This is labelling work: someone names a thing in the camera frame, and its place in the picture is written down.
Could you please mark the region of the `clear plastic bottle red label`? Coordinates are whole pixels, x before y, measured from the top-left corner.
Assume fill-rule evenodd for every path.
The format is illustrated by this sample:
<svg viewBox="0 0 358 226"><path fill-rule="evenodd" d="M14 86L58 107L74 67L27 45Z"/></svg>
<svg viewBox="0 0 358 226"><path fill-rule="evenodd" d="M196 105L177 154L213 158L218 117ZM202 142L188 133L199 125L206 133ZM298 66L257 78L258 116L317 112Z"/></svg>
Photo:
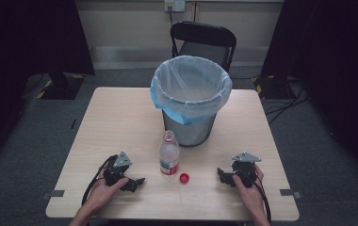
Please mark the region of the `clear plastic bottle red label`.
<svg viewBox="0 0 358 226"><path fill-rule="evenodd" d="M178 171L180 148L173 131L166 131L161 141L159 162L163 174L173 175Z"/></svg>

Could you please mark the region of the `dark curtain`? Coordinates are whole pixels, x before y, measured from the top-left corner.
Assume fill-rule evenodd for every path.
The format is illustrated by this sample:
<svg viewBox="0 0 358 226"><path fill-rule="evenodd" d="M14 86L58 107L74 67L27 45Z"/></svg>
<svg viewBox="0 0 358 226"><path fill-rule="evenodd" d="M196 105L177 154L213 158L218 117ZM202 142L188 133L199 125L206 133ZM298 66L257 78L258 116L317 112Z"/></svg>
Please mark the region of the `dark curtain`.
<svg viewBox="0 0 358 226"><path fill-rule="evenodd" d="M0 146L39 73L94 73L76 1L0 0Z"/></svg>
<svg viewBox="0 0 358 226"><path fill-rule="evenodd" d="M262 74L304 80L358 159L358 0L284 0Z"/></svg>

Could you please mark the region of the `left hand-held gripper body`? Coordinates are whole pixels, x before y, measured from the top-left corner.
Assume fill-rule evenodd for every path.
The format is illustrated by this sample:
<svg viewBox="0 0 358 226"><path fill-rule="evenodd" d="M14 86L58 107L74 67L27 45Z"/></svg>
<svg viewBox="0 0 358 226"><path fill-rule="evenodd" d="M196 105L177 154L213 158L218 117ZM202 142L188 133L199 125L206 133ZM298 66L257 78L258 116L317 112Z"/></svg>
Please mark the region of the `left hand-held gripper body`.
<svg viewBox="0 0 358 226"><path fill-rule="evenodd" d="M124 177L124 173L132 165L132 161L128 157L125 151L121 151L118 154L112 155L108 158L106 169L104 170L104 179L108 186L115 185L121 178Z"/></svg>

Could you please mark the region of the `black folding chair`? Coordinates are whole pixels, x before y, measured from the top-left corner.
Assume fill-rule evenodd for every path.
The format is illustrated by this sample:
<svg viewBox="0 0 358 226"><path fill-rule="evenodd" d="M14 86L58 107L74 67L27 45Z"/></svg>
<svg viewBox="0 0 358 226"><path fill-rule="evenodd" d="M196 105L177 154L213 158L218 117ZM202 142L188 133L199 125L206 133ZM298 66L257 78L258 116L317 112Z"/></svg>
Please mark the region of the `black folding chair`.
<svg viewBox="0 0 358 226"><path fill-rule="evenodd" d="M230 70L236 49L236 36L229 29L195 22L179 22L170 29L171 56L204 57Z"/></svg>

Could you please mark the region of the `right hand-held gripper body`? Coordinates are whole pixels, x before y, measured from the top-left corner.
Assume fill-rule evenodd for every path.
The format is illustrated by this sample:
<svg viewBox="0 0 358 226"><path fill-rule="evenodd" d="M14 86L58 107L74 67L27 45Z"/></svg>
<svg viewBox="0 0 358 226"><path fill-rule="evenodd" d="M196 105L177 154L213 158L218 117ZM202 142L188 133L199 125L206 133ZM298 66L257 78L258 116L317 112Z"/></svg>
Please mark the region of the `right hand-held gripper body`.
<svg viewBox="0 0 358 226"><path fill-rule="evenodd" d="M240 153L232 157L233 172L240 177L243 185L247 188L252 187L257 179L255 163L261 162L262 159L250 153Z"/></svg>

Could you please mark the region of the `person's left hand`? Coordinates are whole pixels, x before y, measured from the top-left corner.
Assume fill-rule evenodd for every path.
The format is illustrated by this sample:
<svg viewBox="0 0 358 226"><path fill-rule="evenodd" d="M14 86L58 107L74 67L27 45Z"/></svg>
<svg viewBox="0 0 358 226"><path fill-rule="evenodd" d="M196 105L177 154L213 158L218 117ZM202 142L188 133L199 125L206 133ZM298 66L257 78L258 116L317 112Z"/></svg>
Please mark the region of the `person's left hand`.
<svg viewBox="0 0 358 226"><path fill-rule="evenodd" d="M125 186L128 181L129 179L124 177L115 185L108 186L105 179L99 179L93 186L83 207L88 210L91 215L94 215L109 203L114 193Z"/></svg>

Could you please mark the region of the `metal mesh trash can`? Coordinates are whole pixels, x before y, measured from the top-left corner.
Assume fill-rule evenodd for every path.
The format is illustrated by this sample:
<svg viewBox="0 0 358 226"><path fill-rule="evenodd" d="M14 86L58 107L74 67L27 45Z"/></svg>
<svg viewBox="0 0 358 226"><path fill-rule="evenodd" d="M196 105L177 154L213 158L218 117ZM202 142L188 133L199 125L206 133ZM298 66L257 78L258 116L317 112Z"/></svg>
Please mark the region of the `metal mesh trash can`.
<svg viewBox="0 0 358 226"><path fill-rule="evenodd" d="M182 147L196 147L209 138L216 115L192 124L181 124L162 112L165 130L171 130Z"/></svg>

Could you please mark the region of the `person's right hand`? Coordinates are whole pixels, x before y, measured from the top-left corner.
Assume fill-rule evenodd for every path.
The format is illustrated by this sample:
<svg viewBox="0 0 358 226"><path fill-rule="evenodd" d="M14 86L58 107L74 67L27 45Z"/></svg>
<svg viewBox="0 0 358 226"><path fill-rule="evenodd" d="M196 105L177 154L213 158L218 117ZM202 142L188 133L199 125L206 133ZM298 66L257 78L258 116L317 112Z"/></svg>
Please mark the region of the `person's right hand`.
<svg viewBox="0 0 358 226"><path fill-rule="evenodd" d="M250 188L247 188L243 185L241 179L235 174L233 176L237 192L240 199L243 202L244 207L249 212L250 216L263 217L265 218L265 207L263 203L263 197L259 191L259 188L262 187L262 180L264 177L263 172L259 169L258 166L255 166L257 179L255 185Z"/></svg>

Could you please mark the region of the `black stand base striped tape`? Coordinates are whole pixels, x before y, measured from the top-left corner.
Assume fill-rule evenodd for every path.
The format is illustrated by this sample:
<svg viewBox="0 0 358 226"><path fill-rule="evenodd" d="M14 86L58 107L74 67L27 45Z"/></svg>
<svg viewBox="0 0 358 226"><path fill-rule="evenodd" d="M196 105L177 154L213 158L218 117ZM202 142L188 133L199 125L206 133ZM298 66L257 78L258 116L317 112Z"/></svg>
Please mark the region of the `black stand base striped tape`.
<svg viewBox="0 0 358 226"><path fill-rule="evenodd" d="M43 100L74 100L85 77L82 75L66 75L65 73L50 73L50 80L38 94Z"/></svg>
<svg viewBox="0 0 358 226"><path fill-rule="evenodd" d="M259 97L263 100L295 98L287 79L281 79L274 75L257 75L252 78L252 83Z"/></svg>

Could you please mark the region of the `white wall outlet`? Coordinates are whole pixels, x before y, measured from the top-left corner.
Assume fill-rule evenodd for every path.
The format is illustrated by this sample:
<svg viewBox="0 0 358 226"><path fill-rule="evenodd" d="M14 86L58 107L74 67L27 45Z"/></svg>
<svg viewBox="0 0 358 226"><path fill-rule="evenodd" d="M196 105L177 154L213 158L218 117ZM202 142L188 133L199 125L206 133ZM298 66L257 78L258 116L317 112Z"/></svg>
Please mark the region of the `white wall outlet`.
<svg viewBox="0 0 358 226"><path fill-rule="evenodd" d="M184 12L186 0L164 0L164 10L167 12Z"/></svg>

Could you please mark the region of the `pale blue trash bag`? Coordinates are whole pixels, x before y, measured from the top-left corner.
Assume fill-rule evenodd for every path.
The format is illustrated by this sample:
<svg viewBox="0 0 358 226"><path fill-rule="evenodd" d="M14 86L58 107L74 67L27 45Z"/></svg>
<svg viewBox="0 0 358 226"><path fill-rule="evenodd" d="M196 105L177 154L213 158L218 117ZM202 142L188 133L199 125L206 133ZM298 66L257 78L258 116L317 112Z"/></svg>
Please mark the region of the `pale blue trash bag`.
<svg viewBox="0 0 358 226"><path fill-rule="evenodd" d="M232 86L219 64L199 56L177 56L157 67L150 93L155 107L172 120L192 124L218 113L228 102Z"/></svg>

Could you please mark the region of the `grey tape strip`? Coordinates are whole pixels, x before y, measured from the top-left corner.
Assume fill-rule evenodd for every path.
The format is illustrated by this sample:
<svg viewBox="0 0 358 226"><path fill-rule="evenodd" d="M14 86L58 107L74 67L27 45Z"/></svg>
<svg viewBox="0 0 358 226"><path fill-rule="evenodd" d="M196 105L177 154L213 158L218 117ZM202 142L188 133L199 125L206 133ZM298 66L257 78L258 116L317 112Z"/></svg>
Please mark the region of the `grey tape strip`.
<svg viewBox="0 0 358 226"><path fill-rule="evenodd" d="M45 200L45 201L49 201L51 198L54 198L54 197L63 197L64 193L65 193L64 190L51 190L48 192L44 192L41 195L41 199Z"/></svg>
<svg viewBox="0 0 358 226"><path fill-rule="evenodd" d="M281 189L280 193L282 196L292 196L296 200L302 198L302 194L299 191L293 191L292 189Z"/></svg>

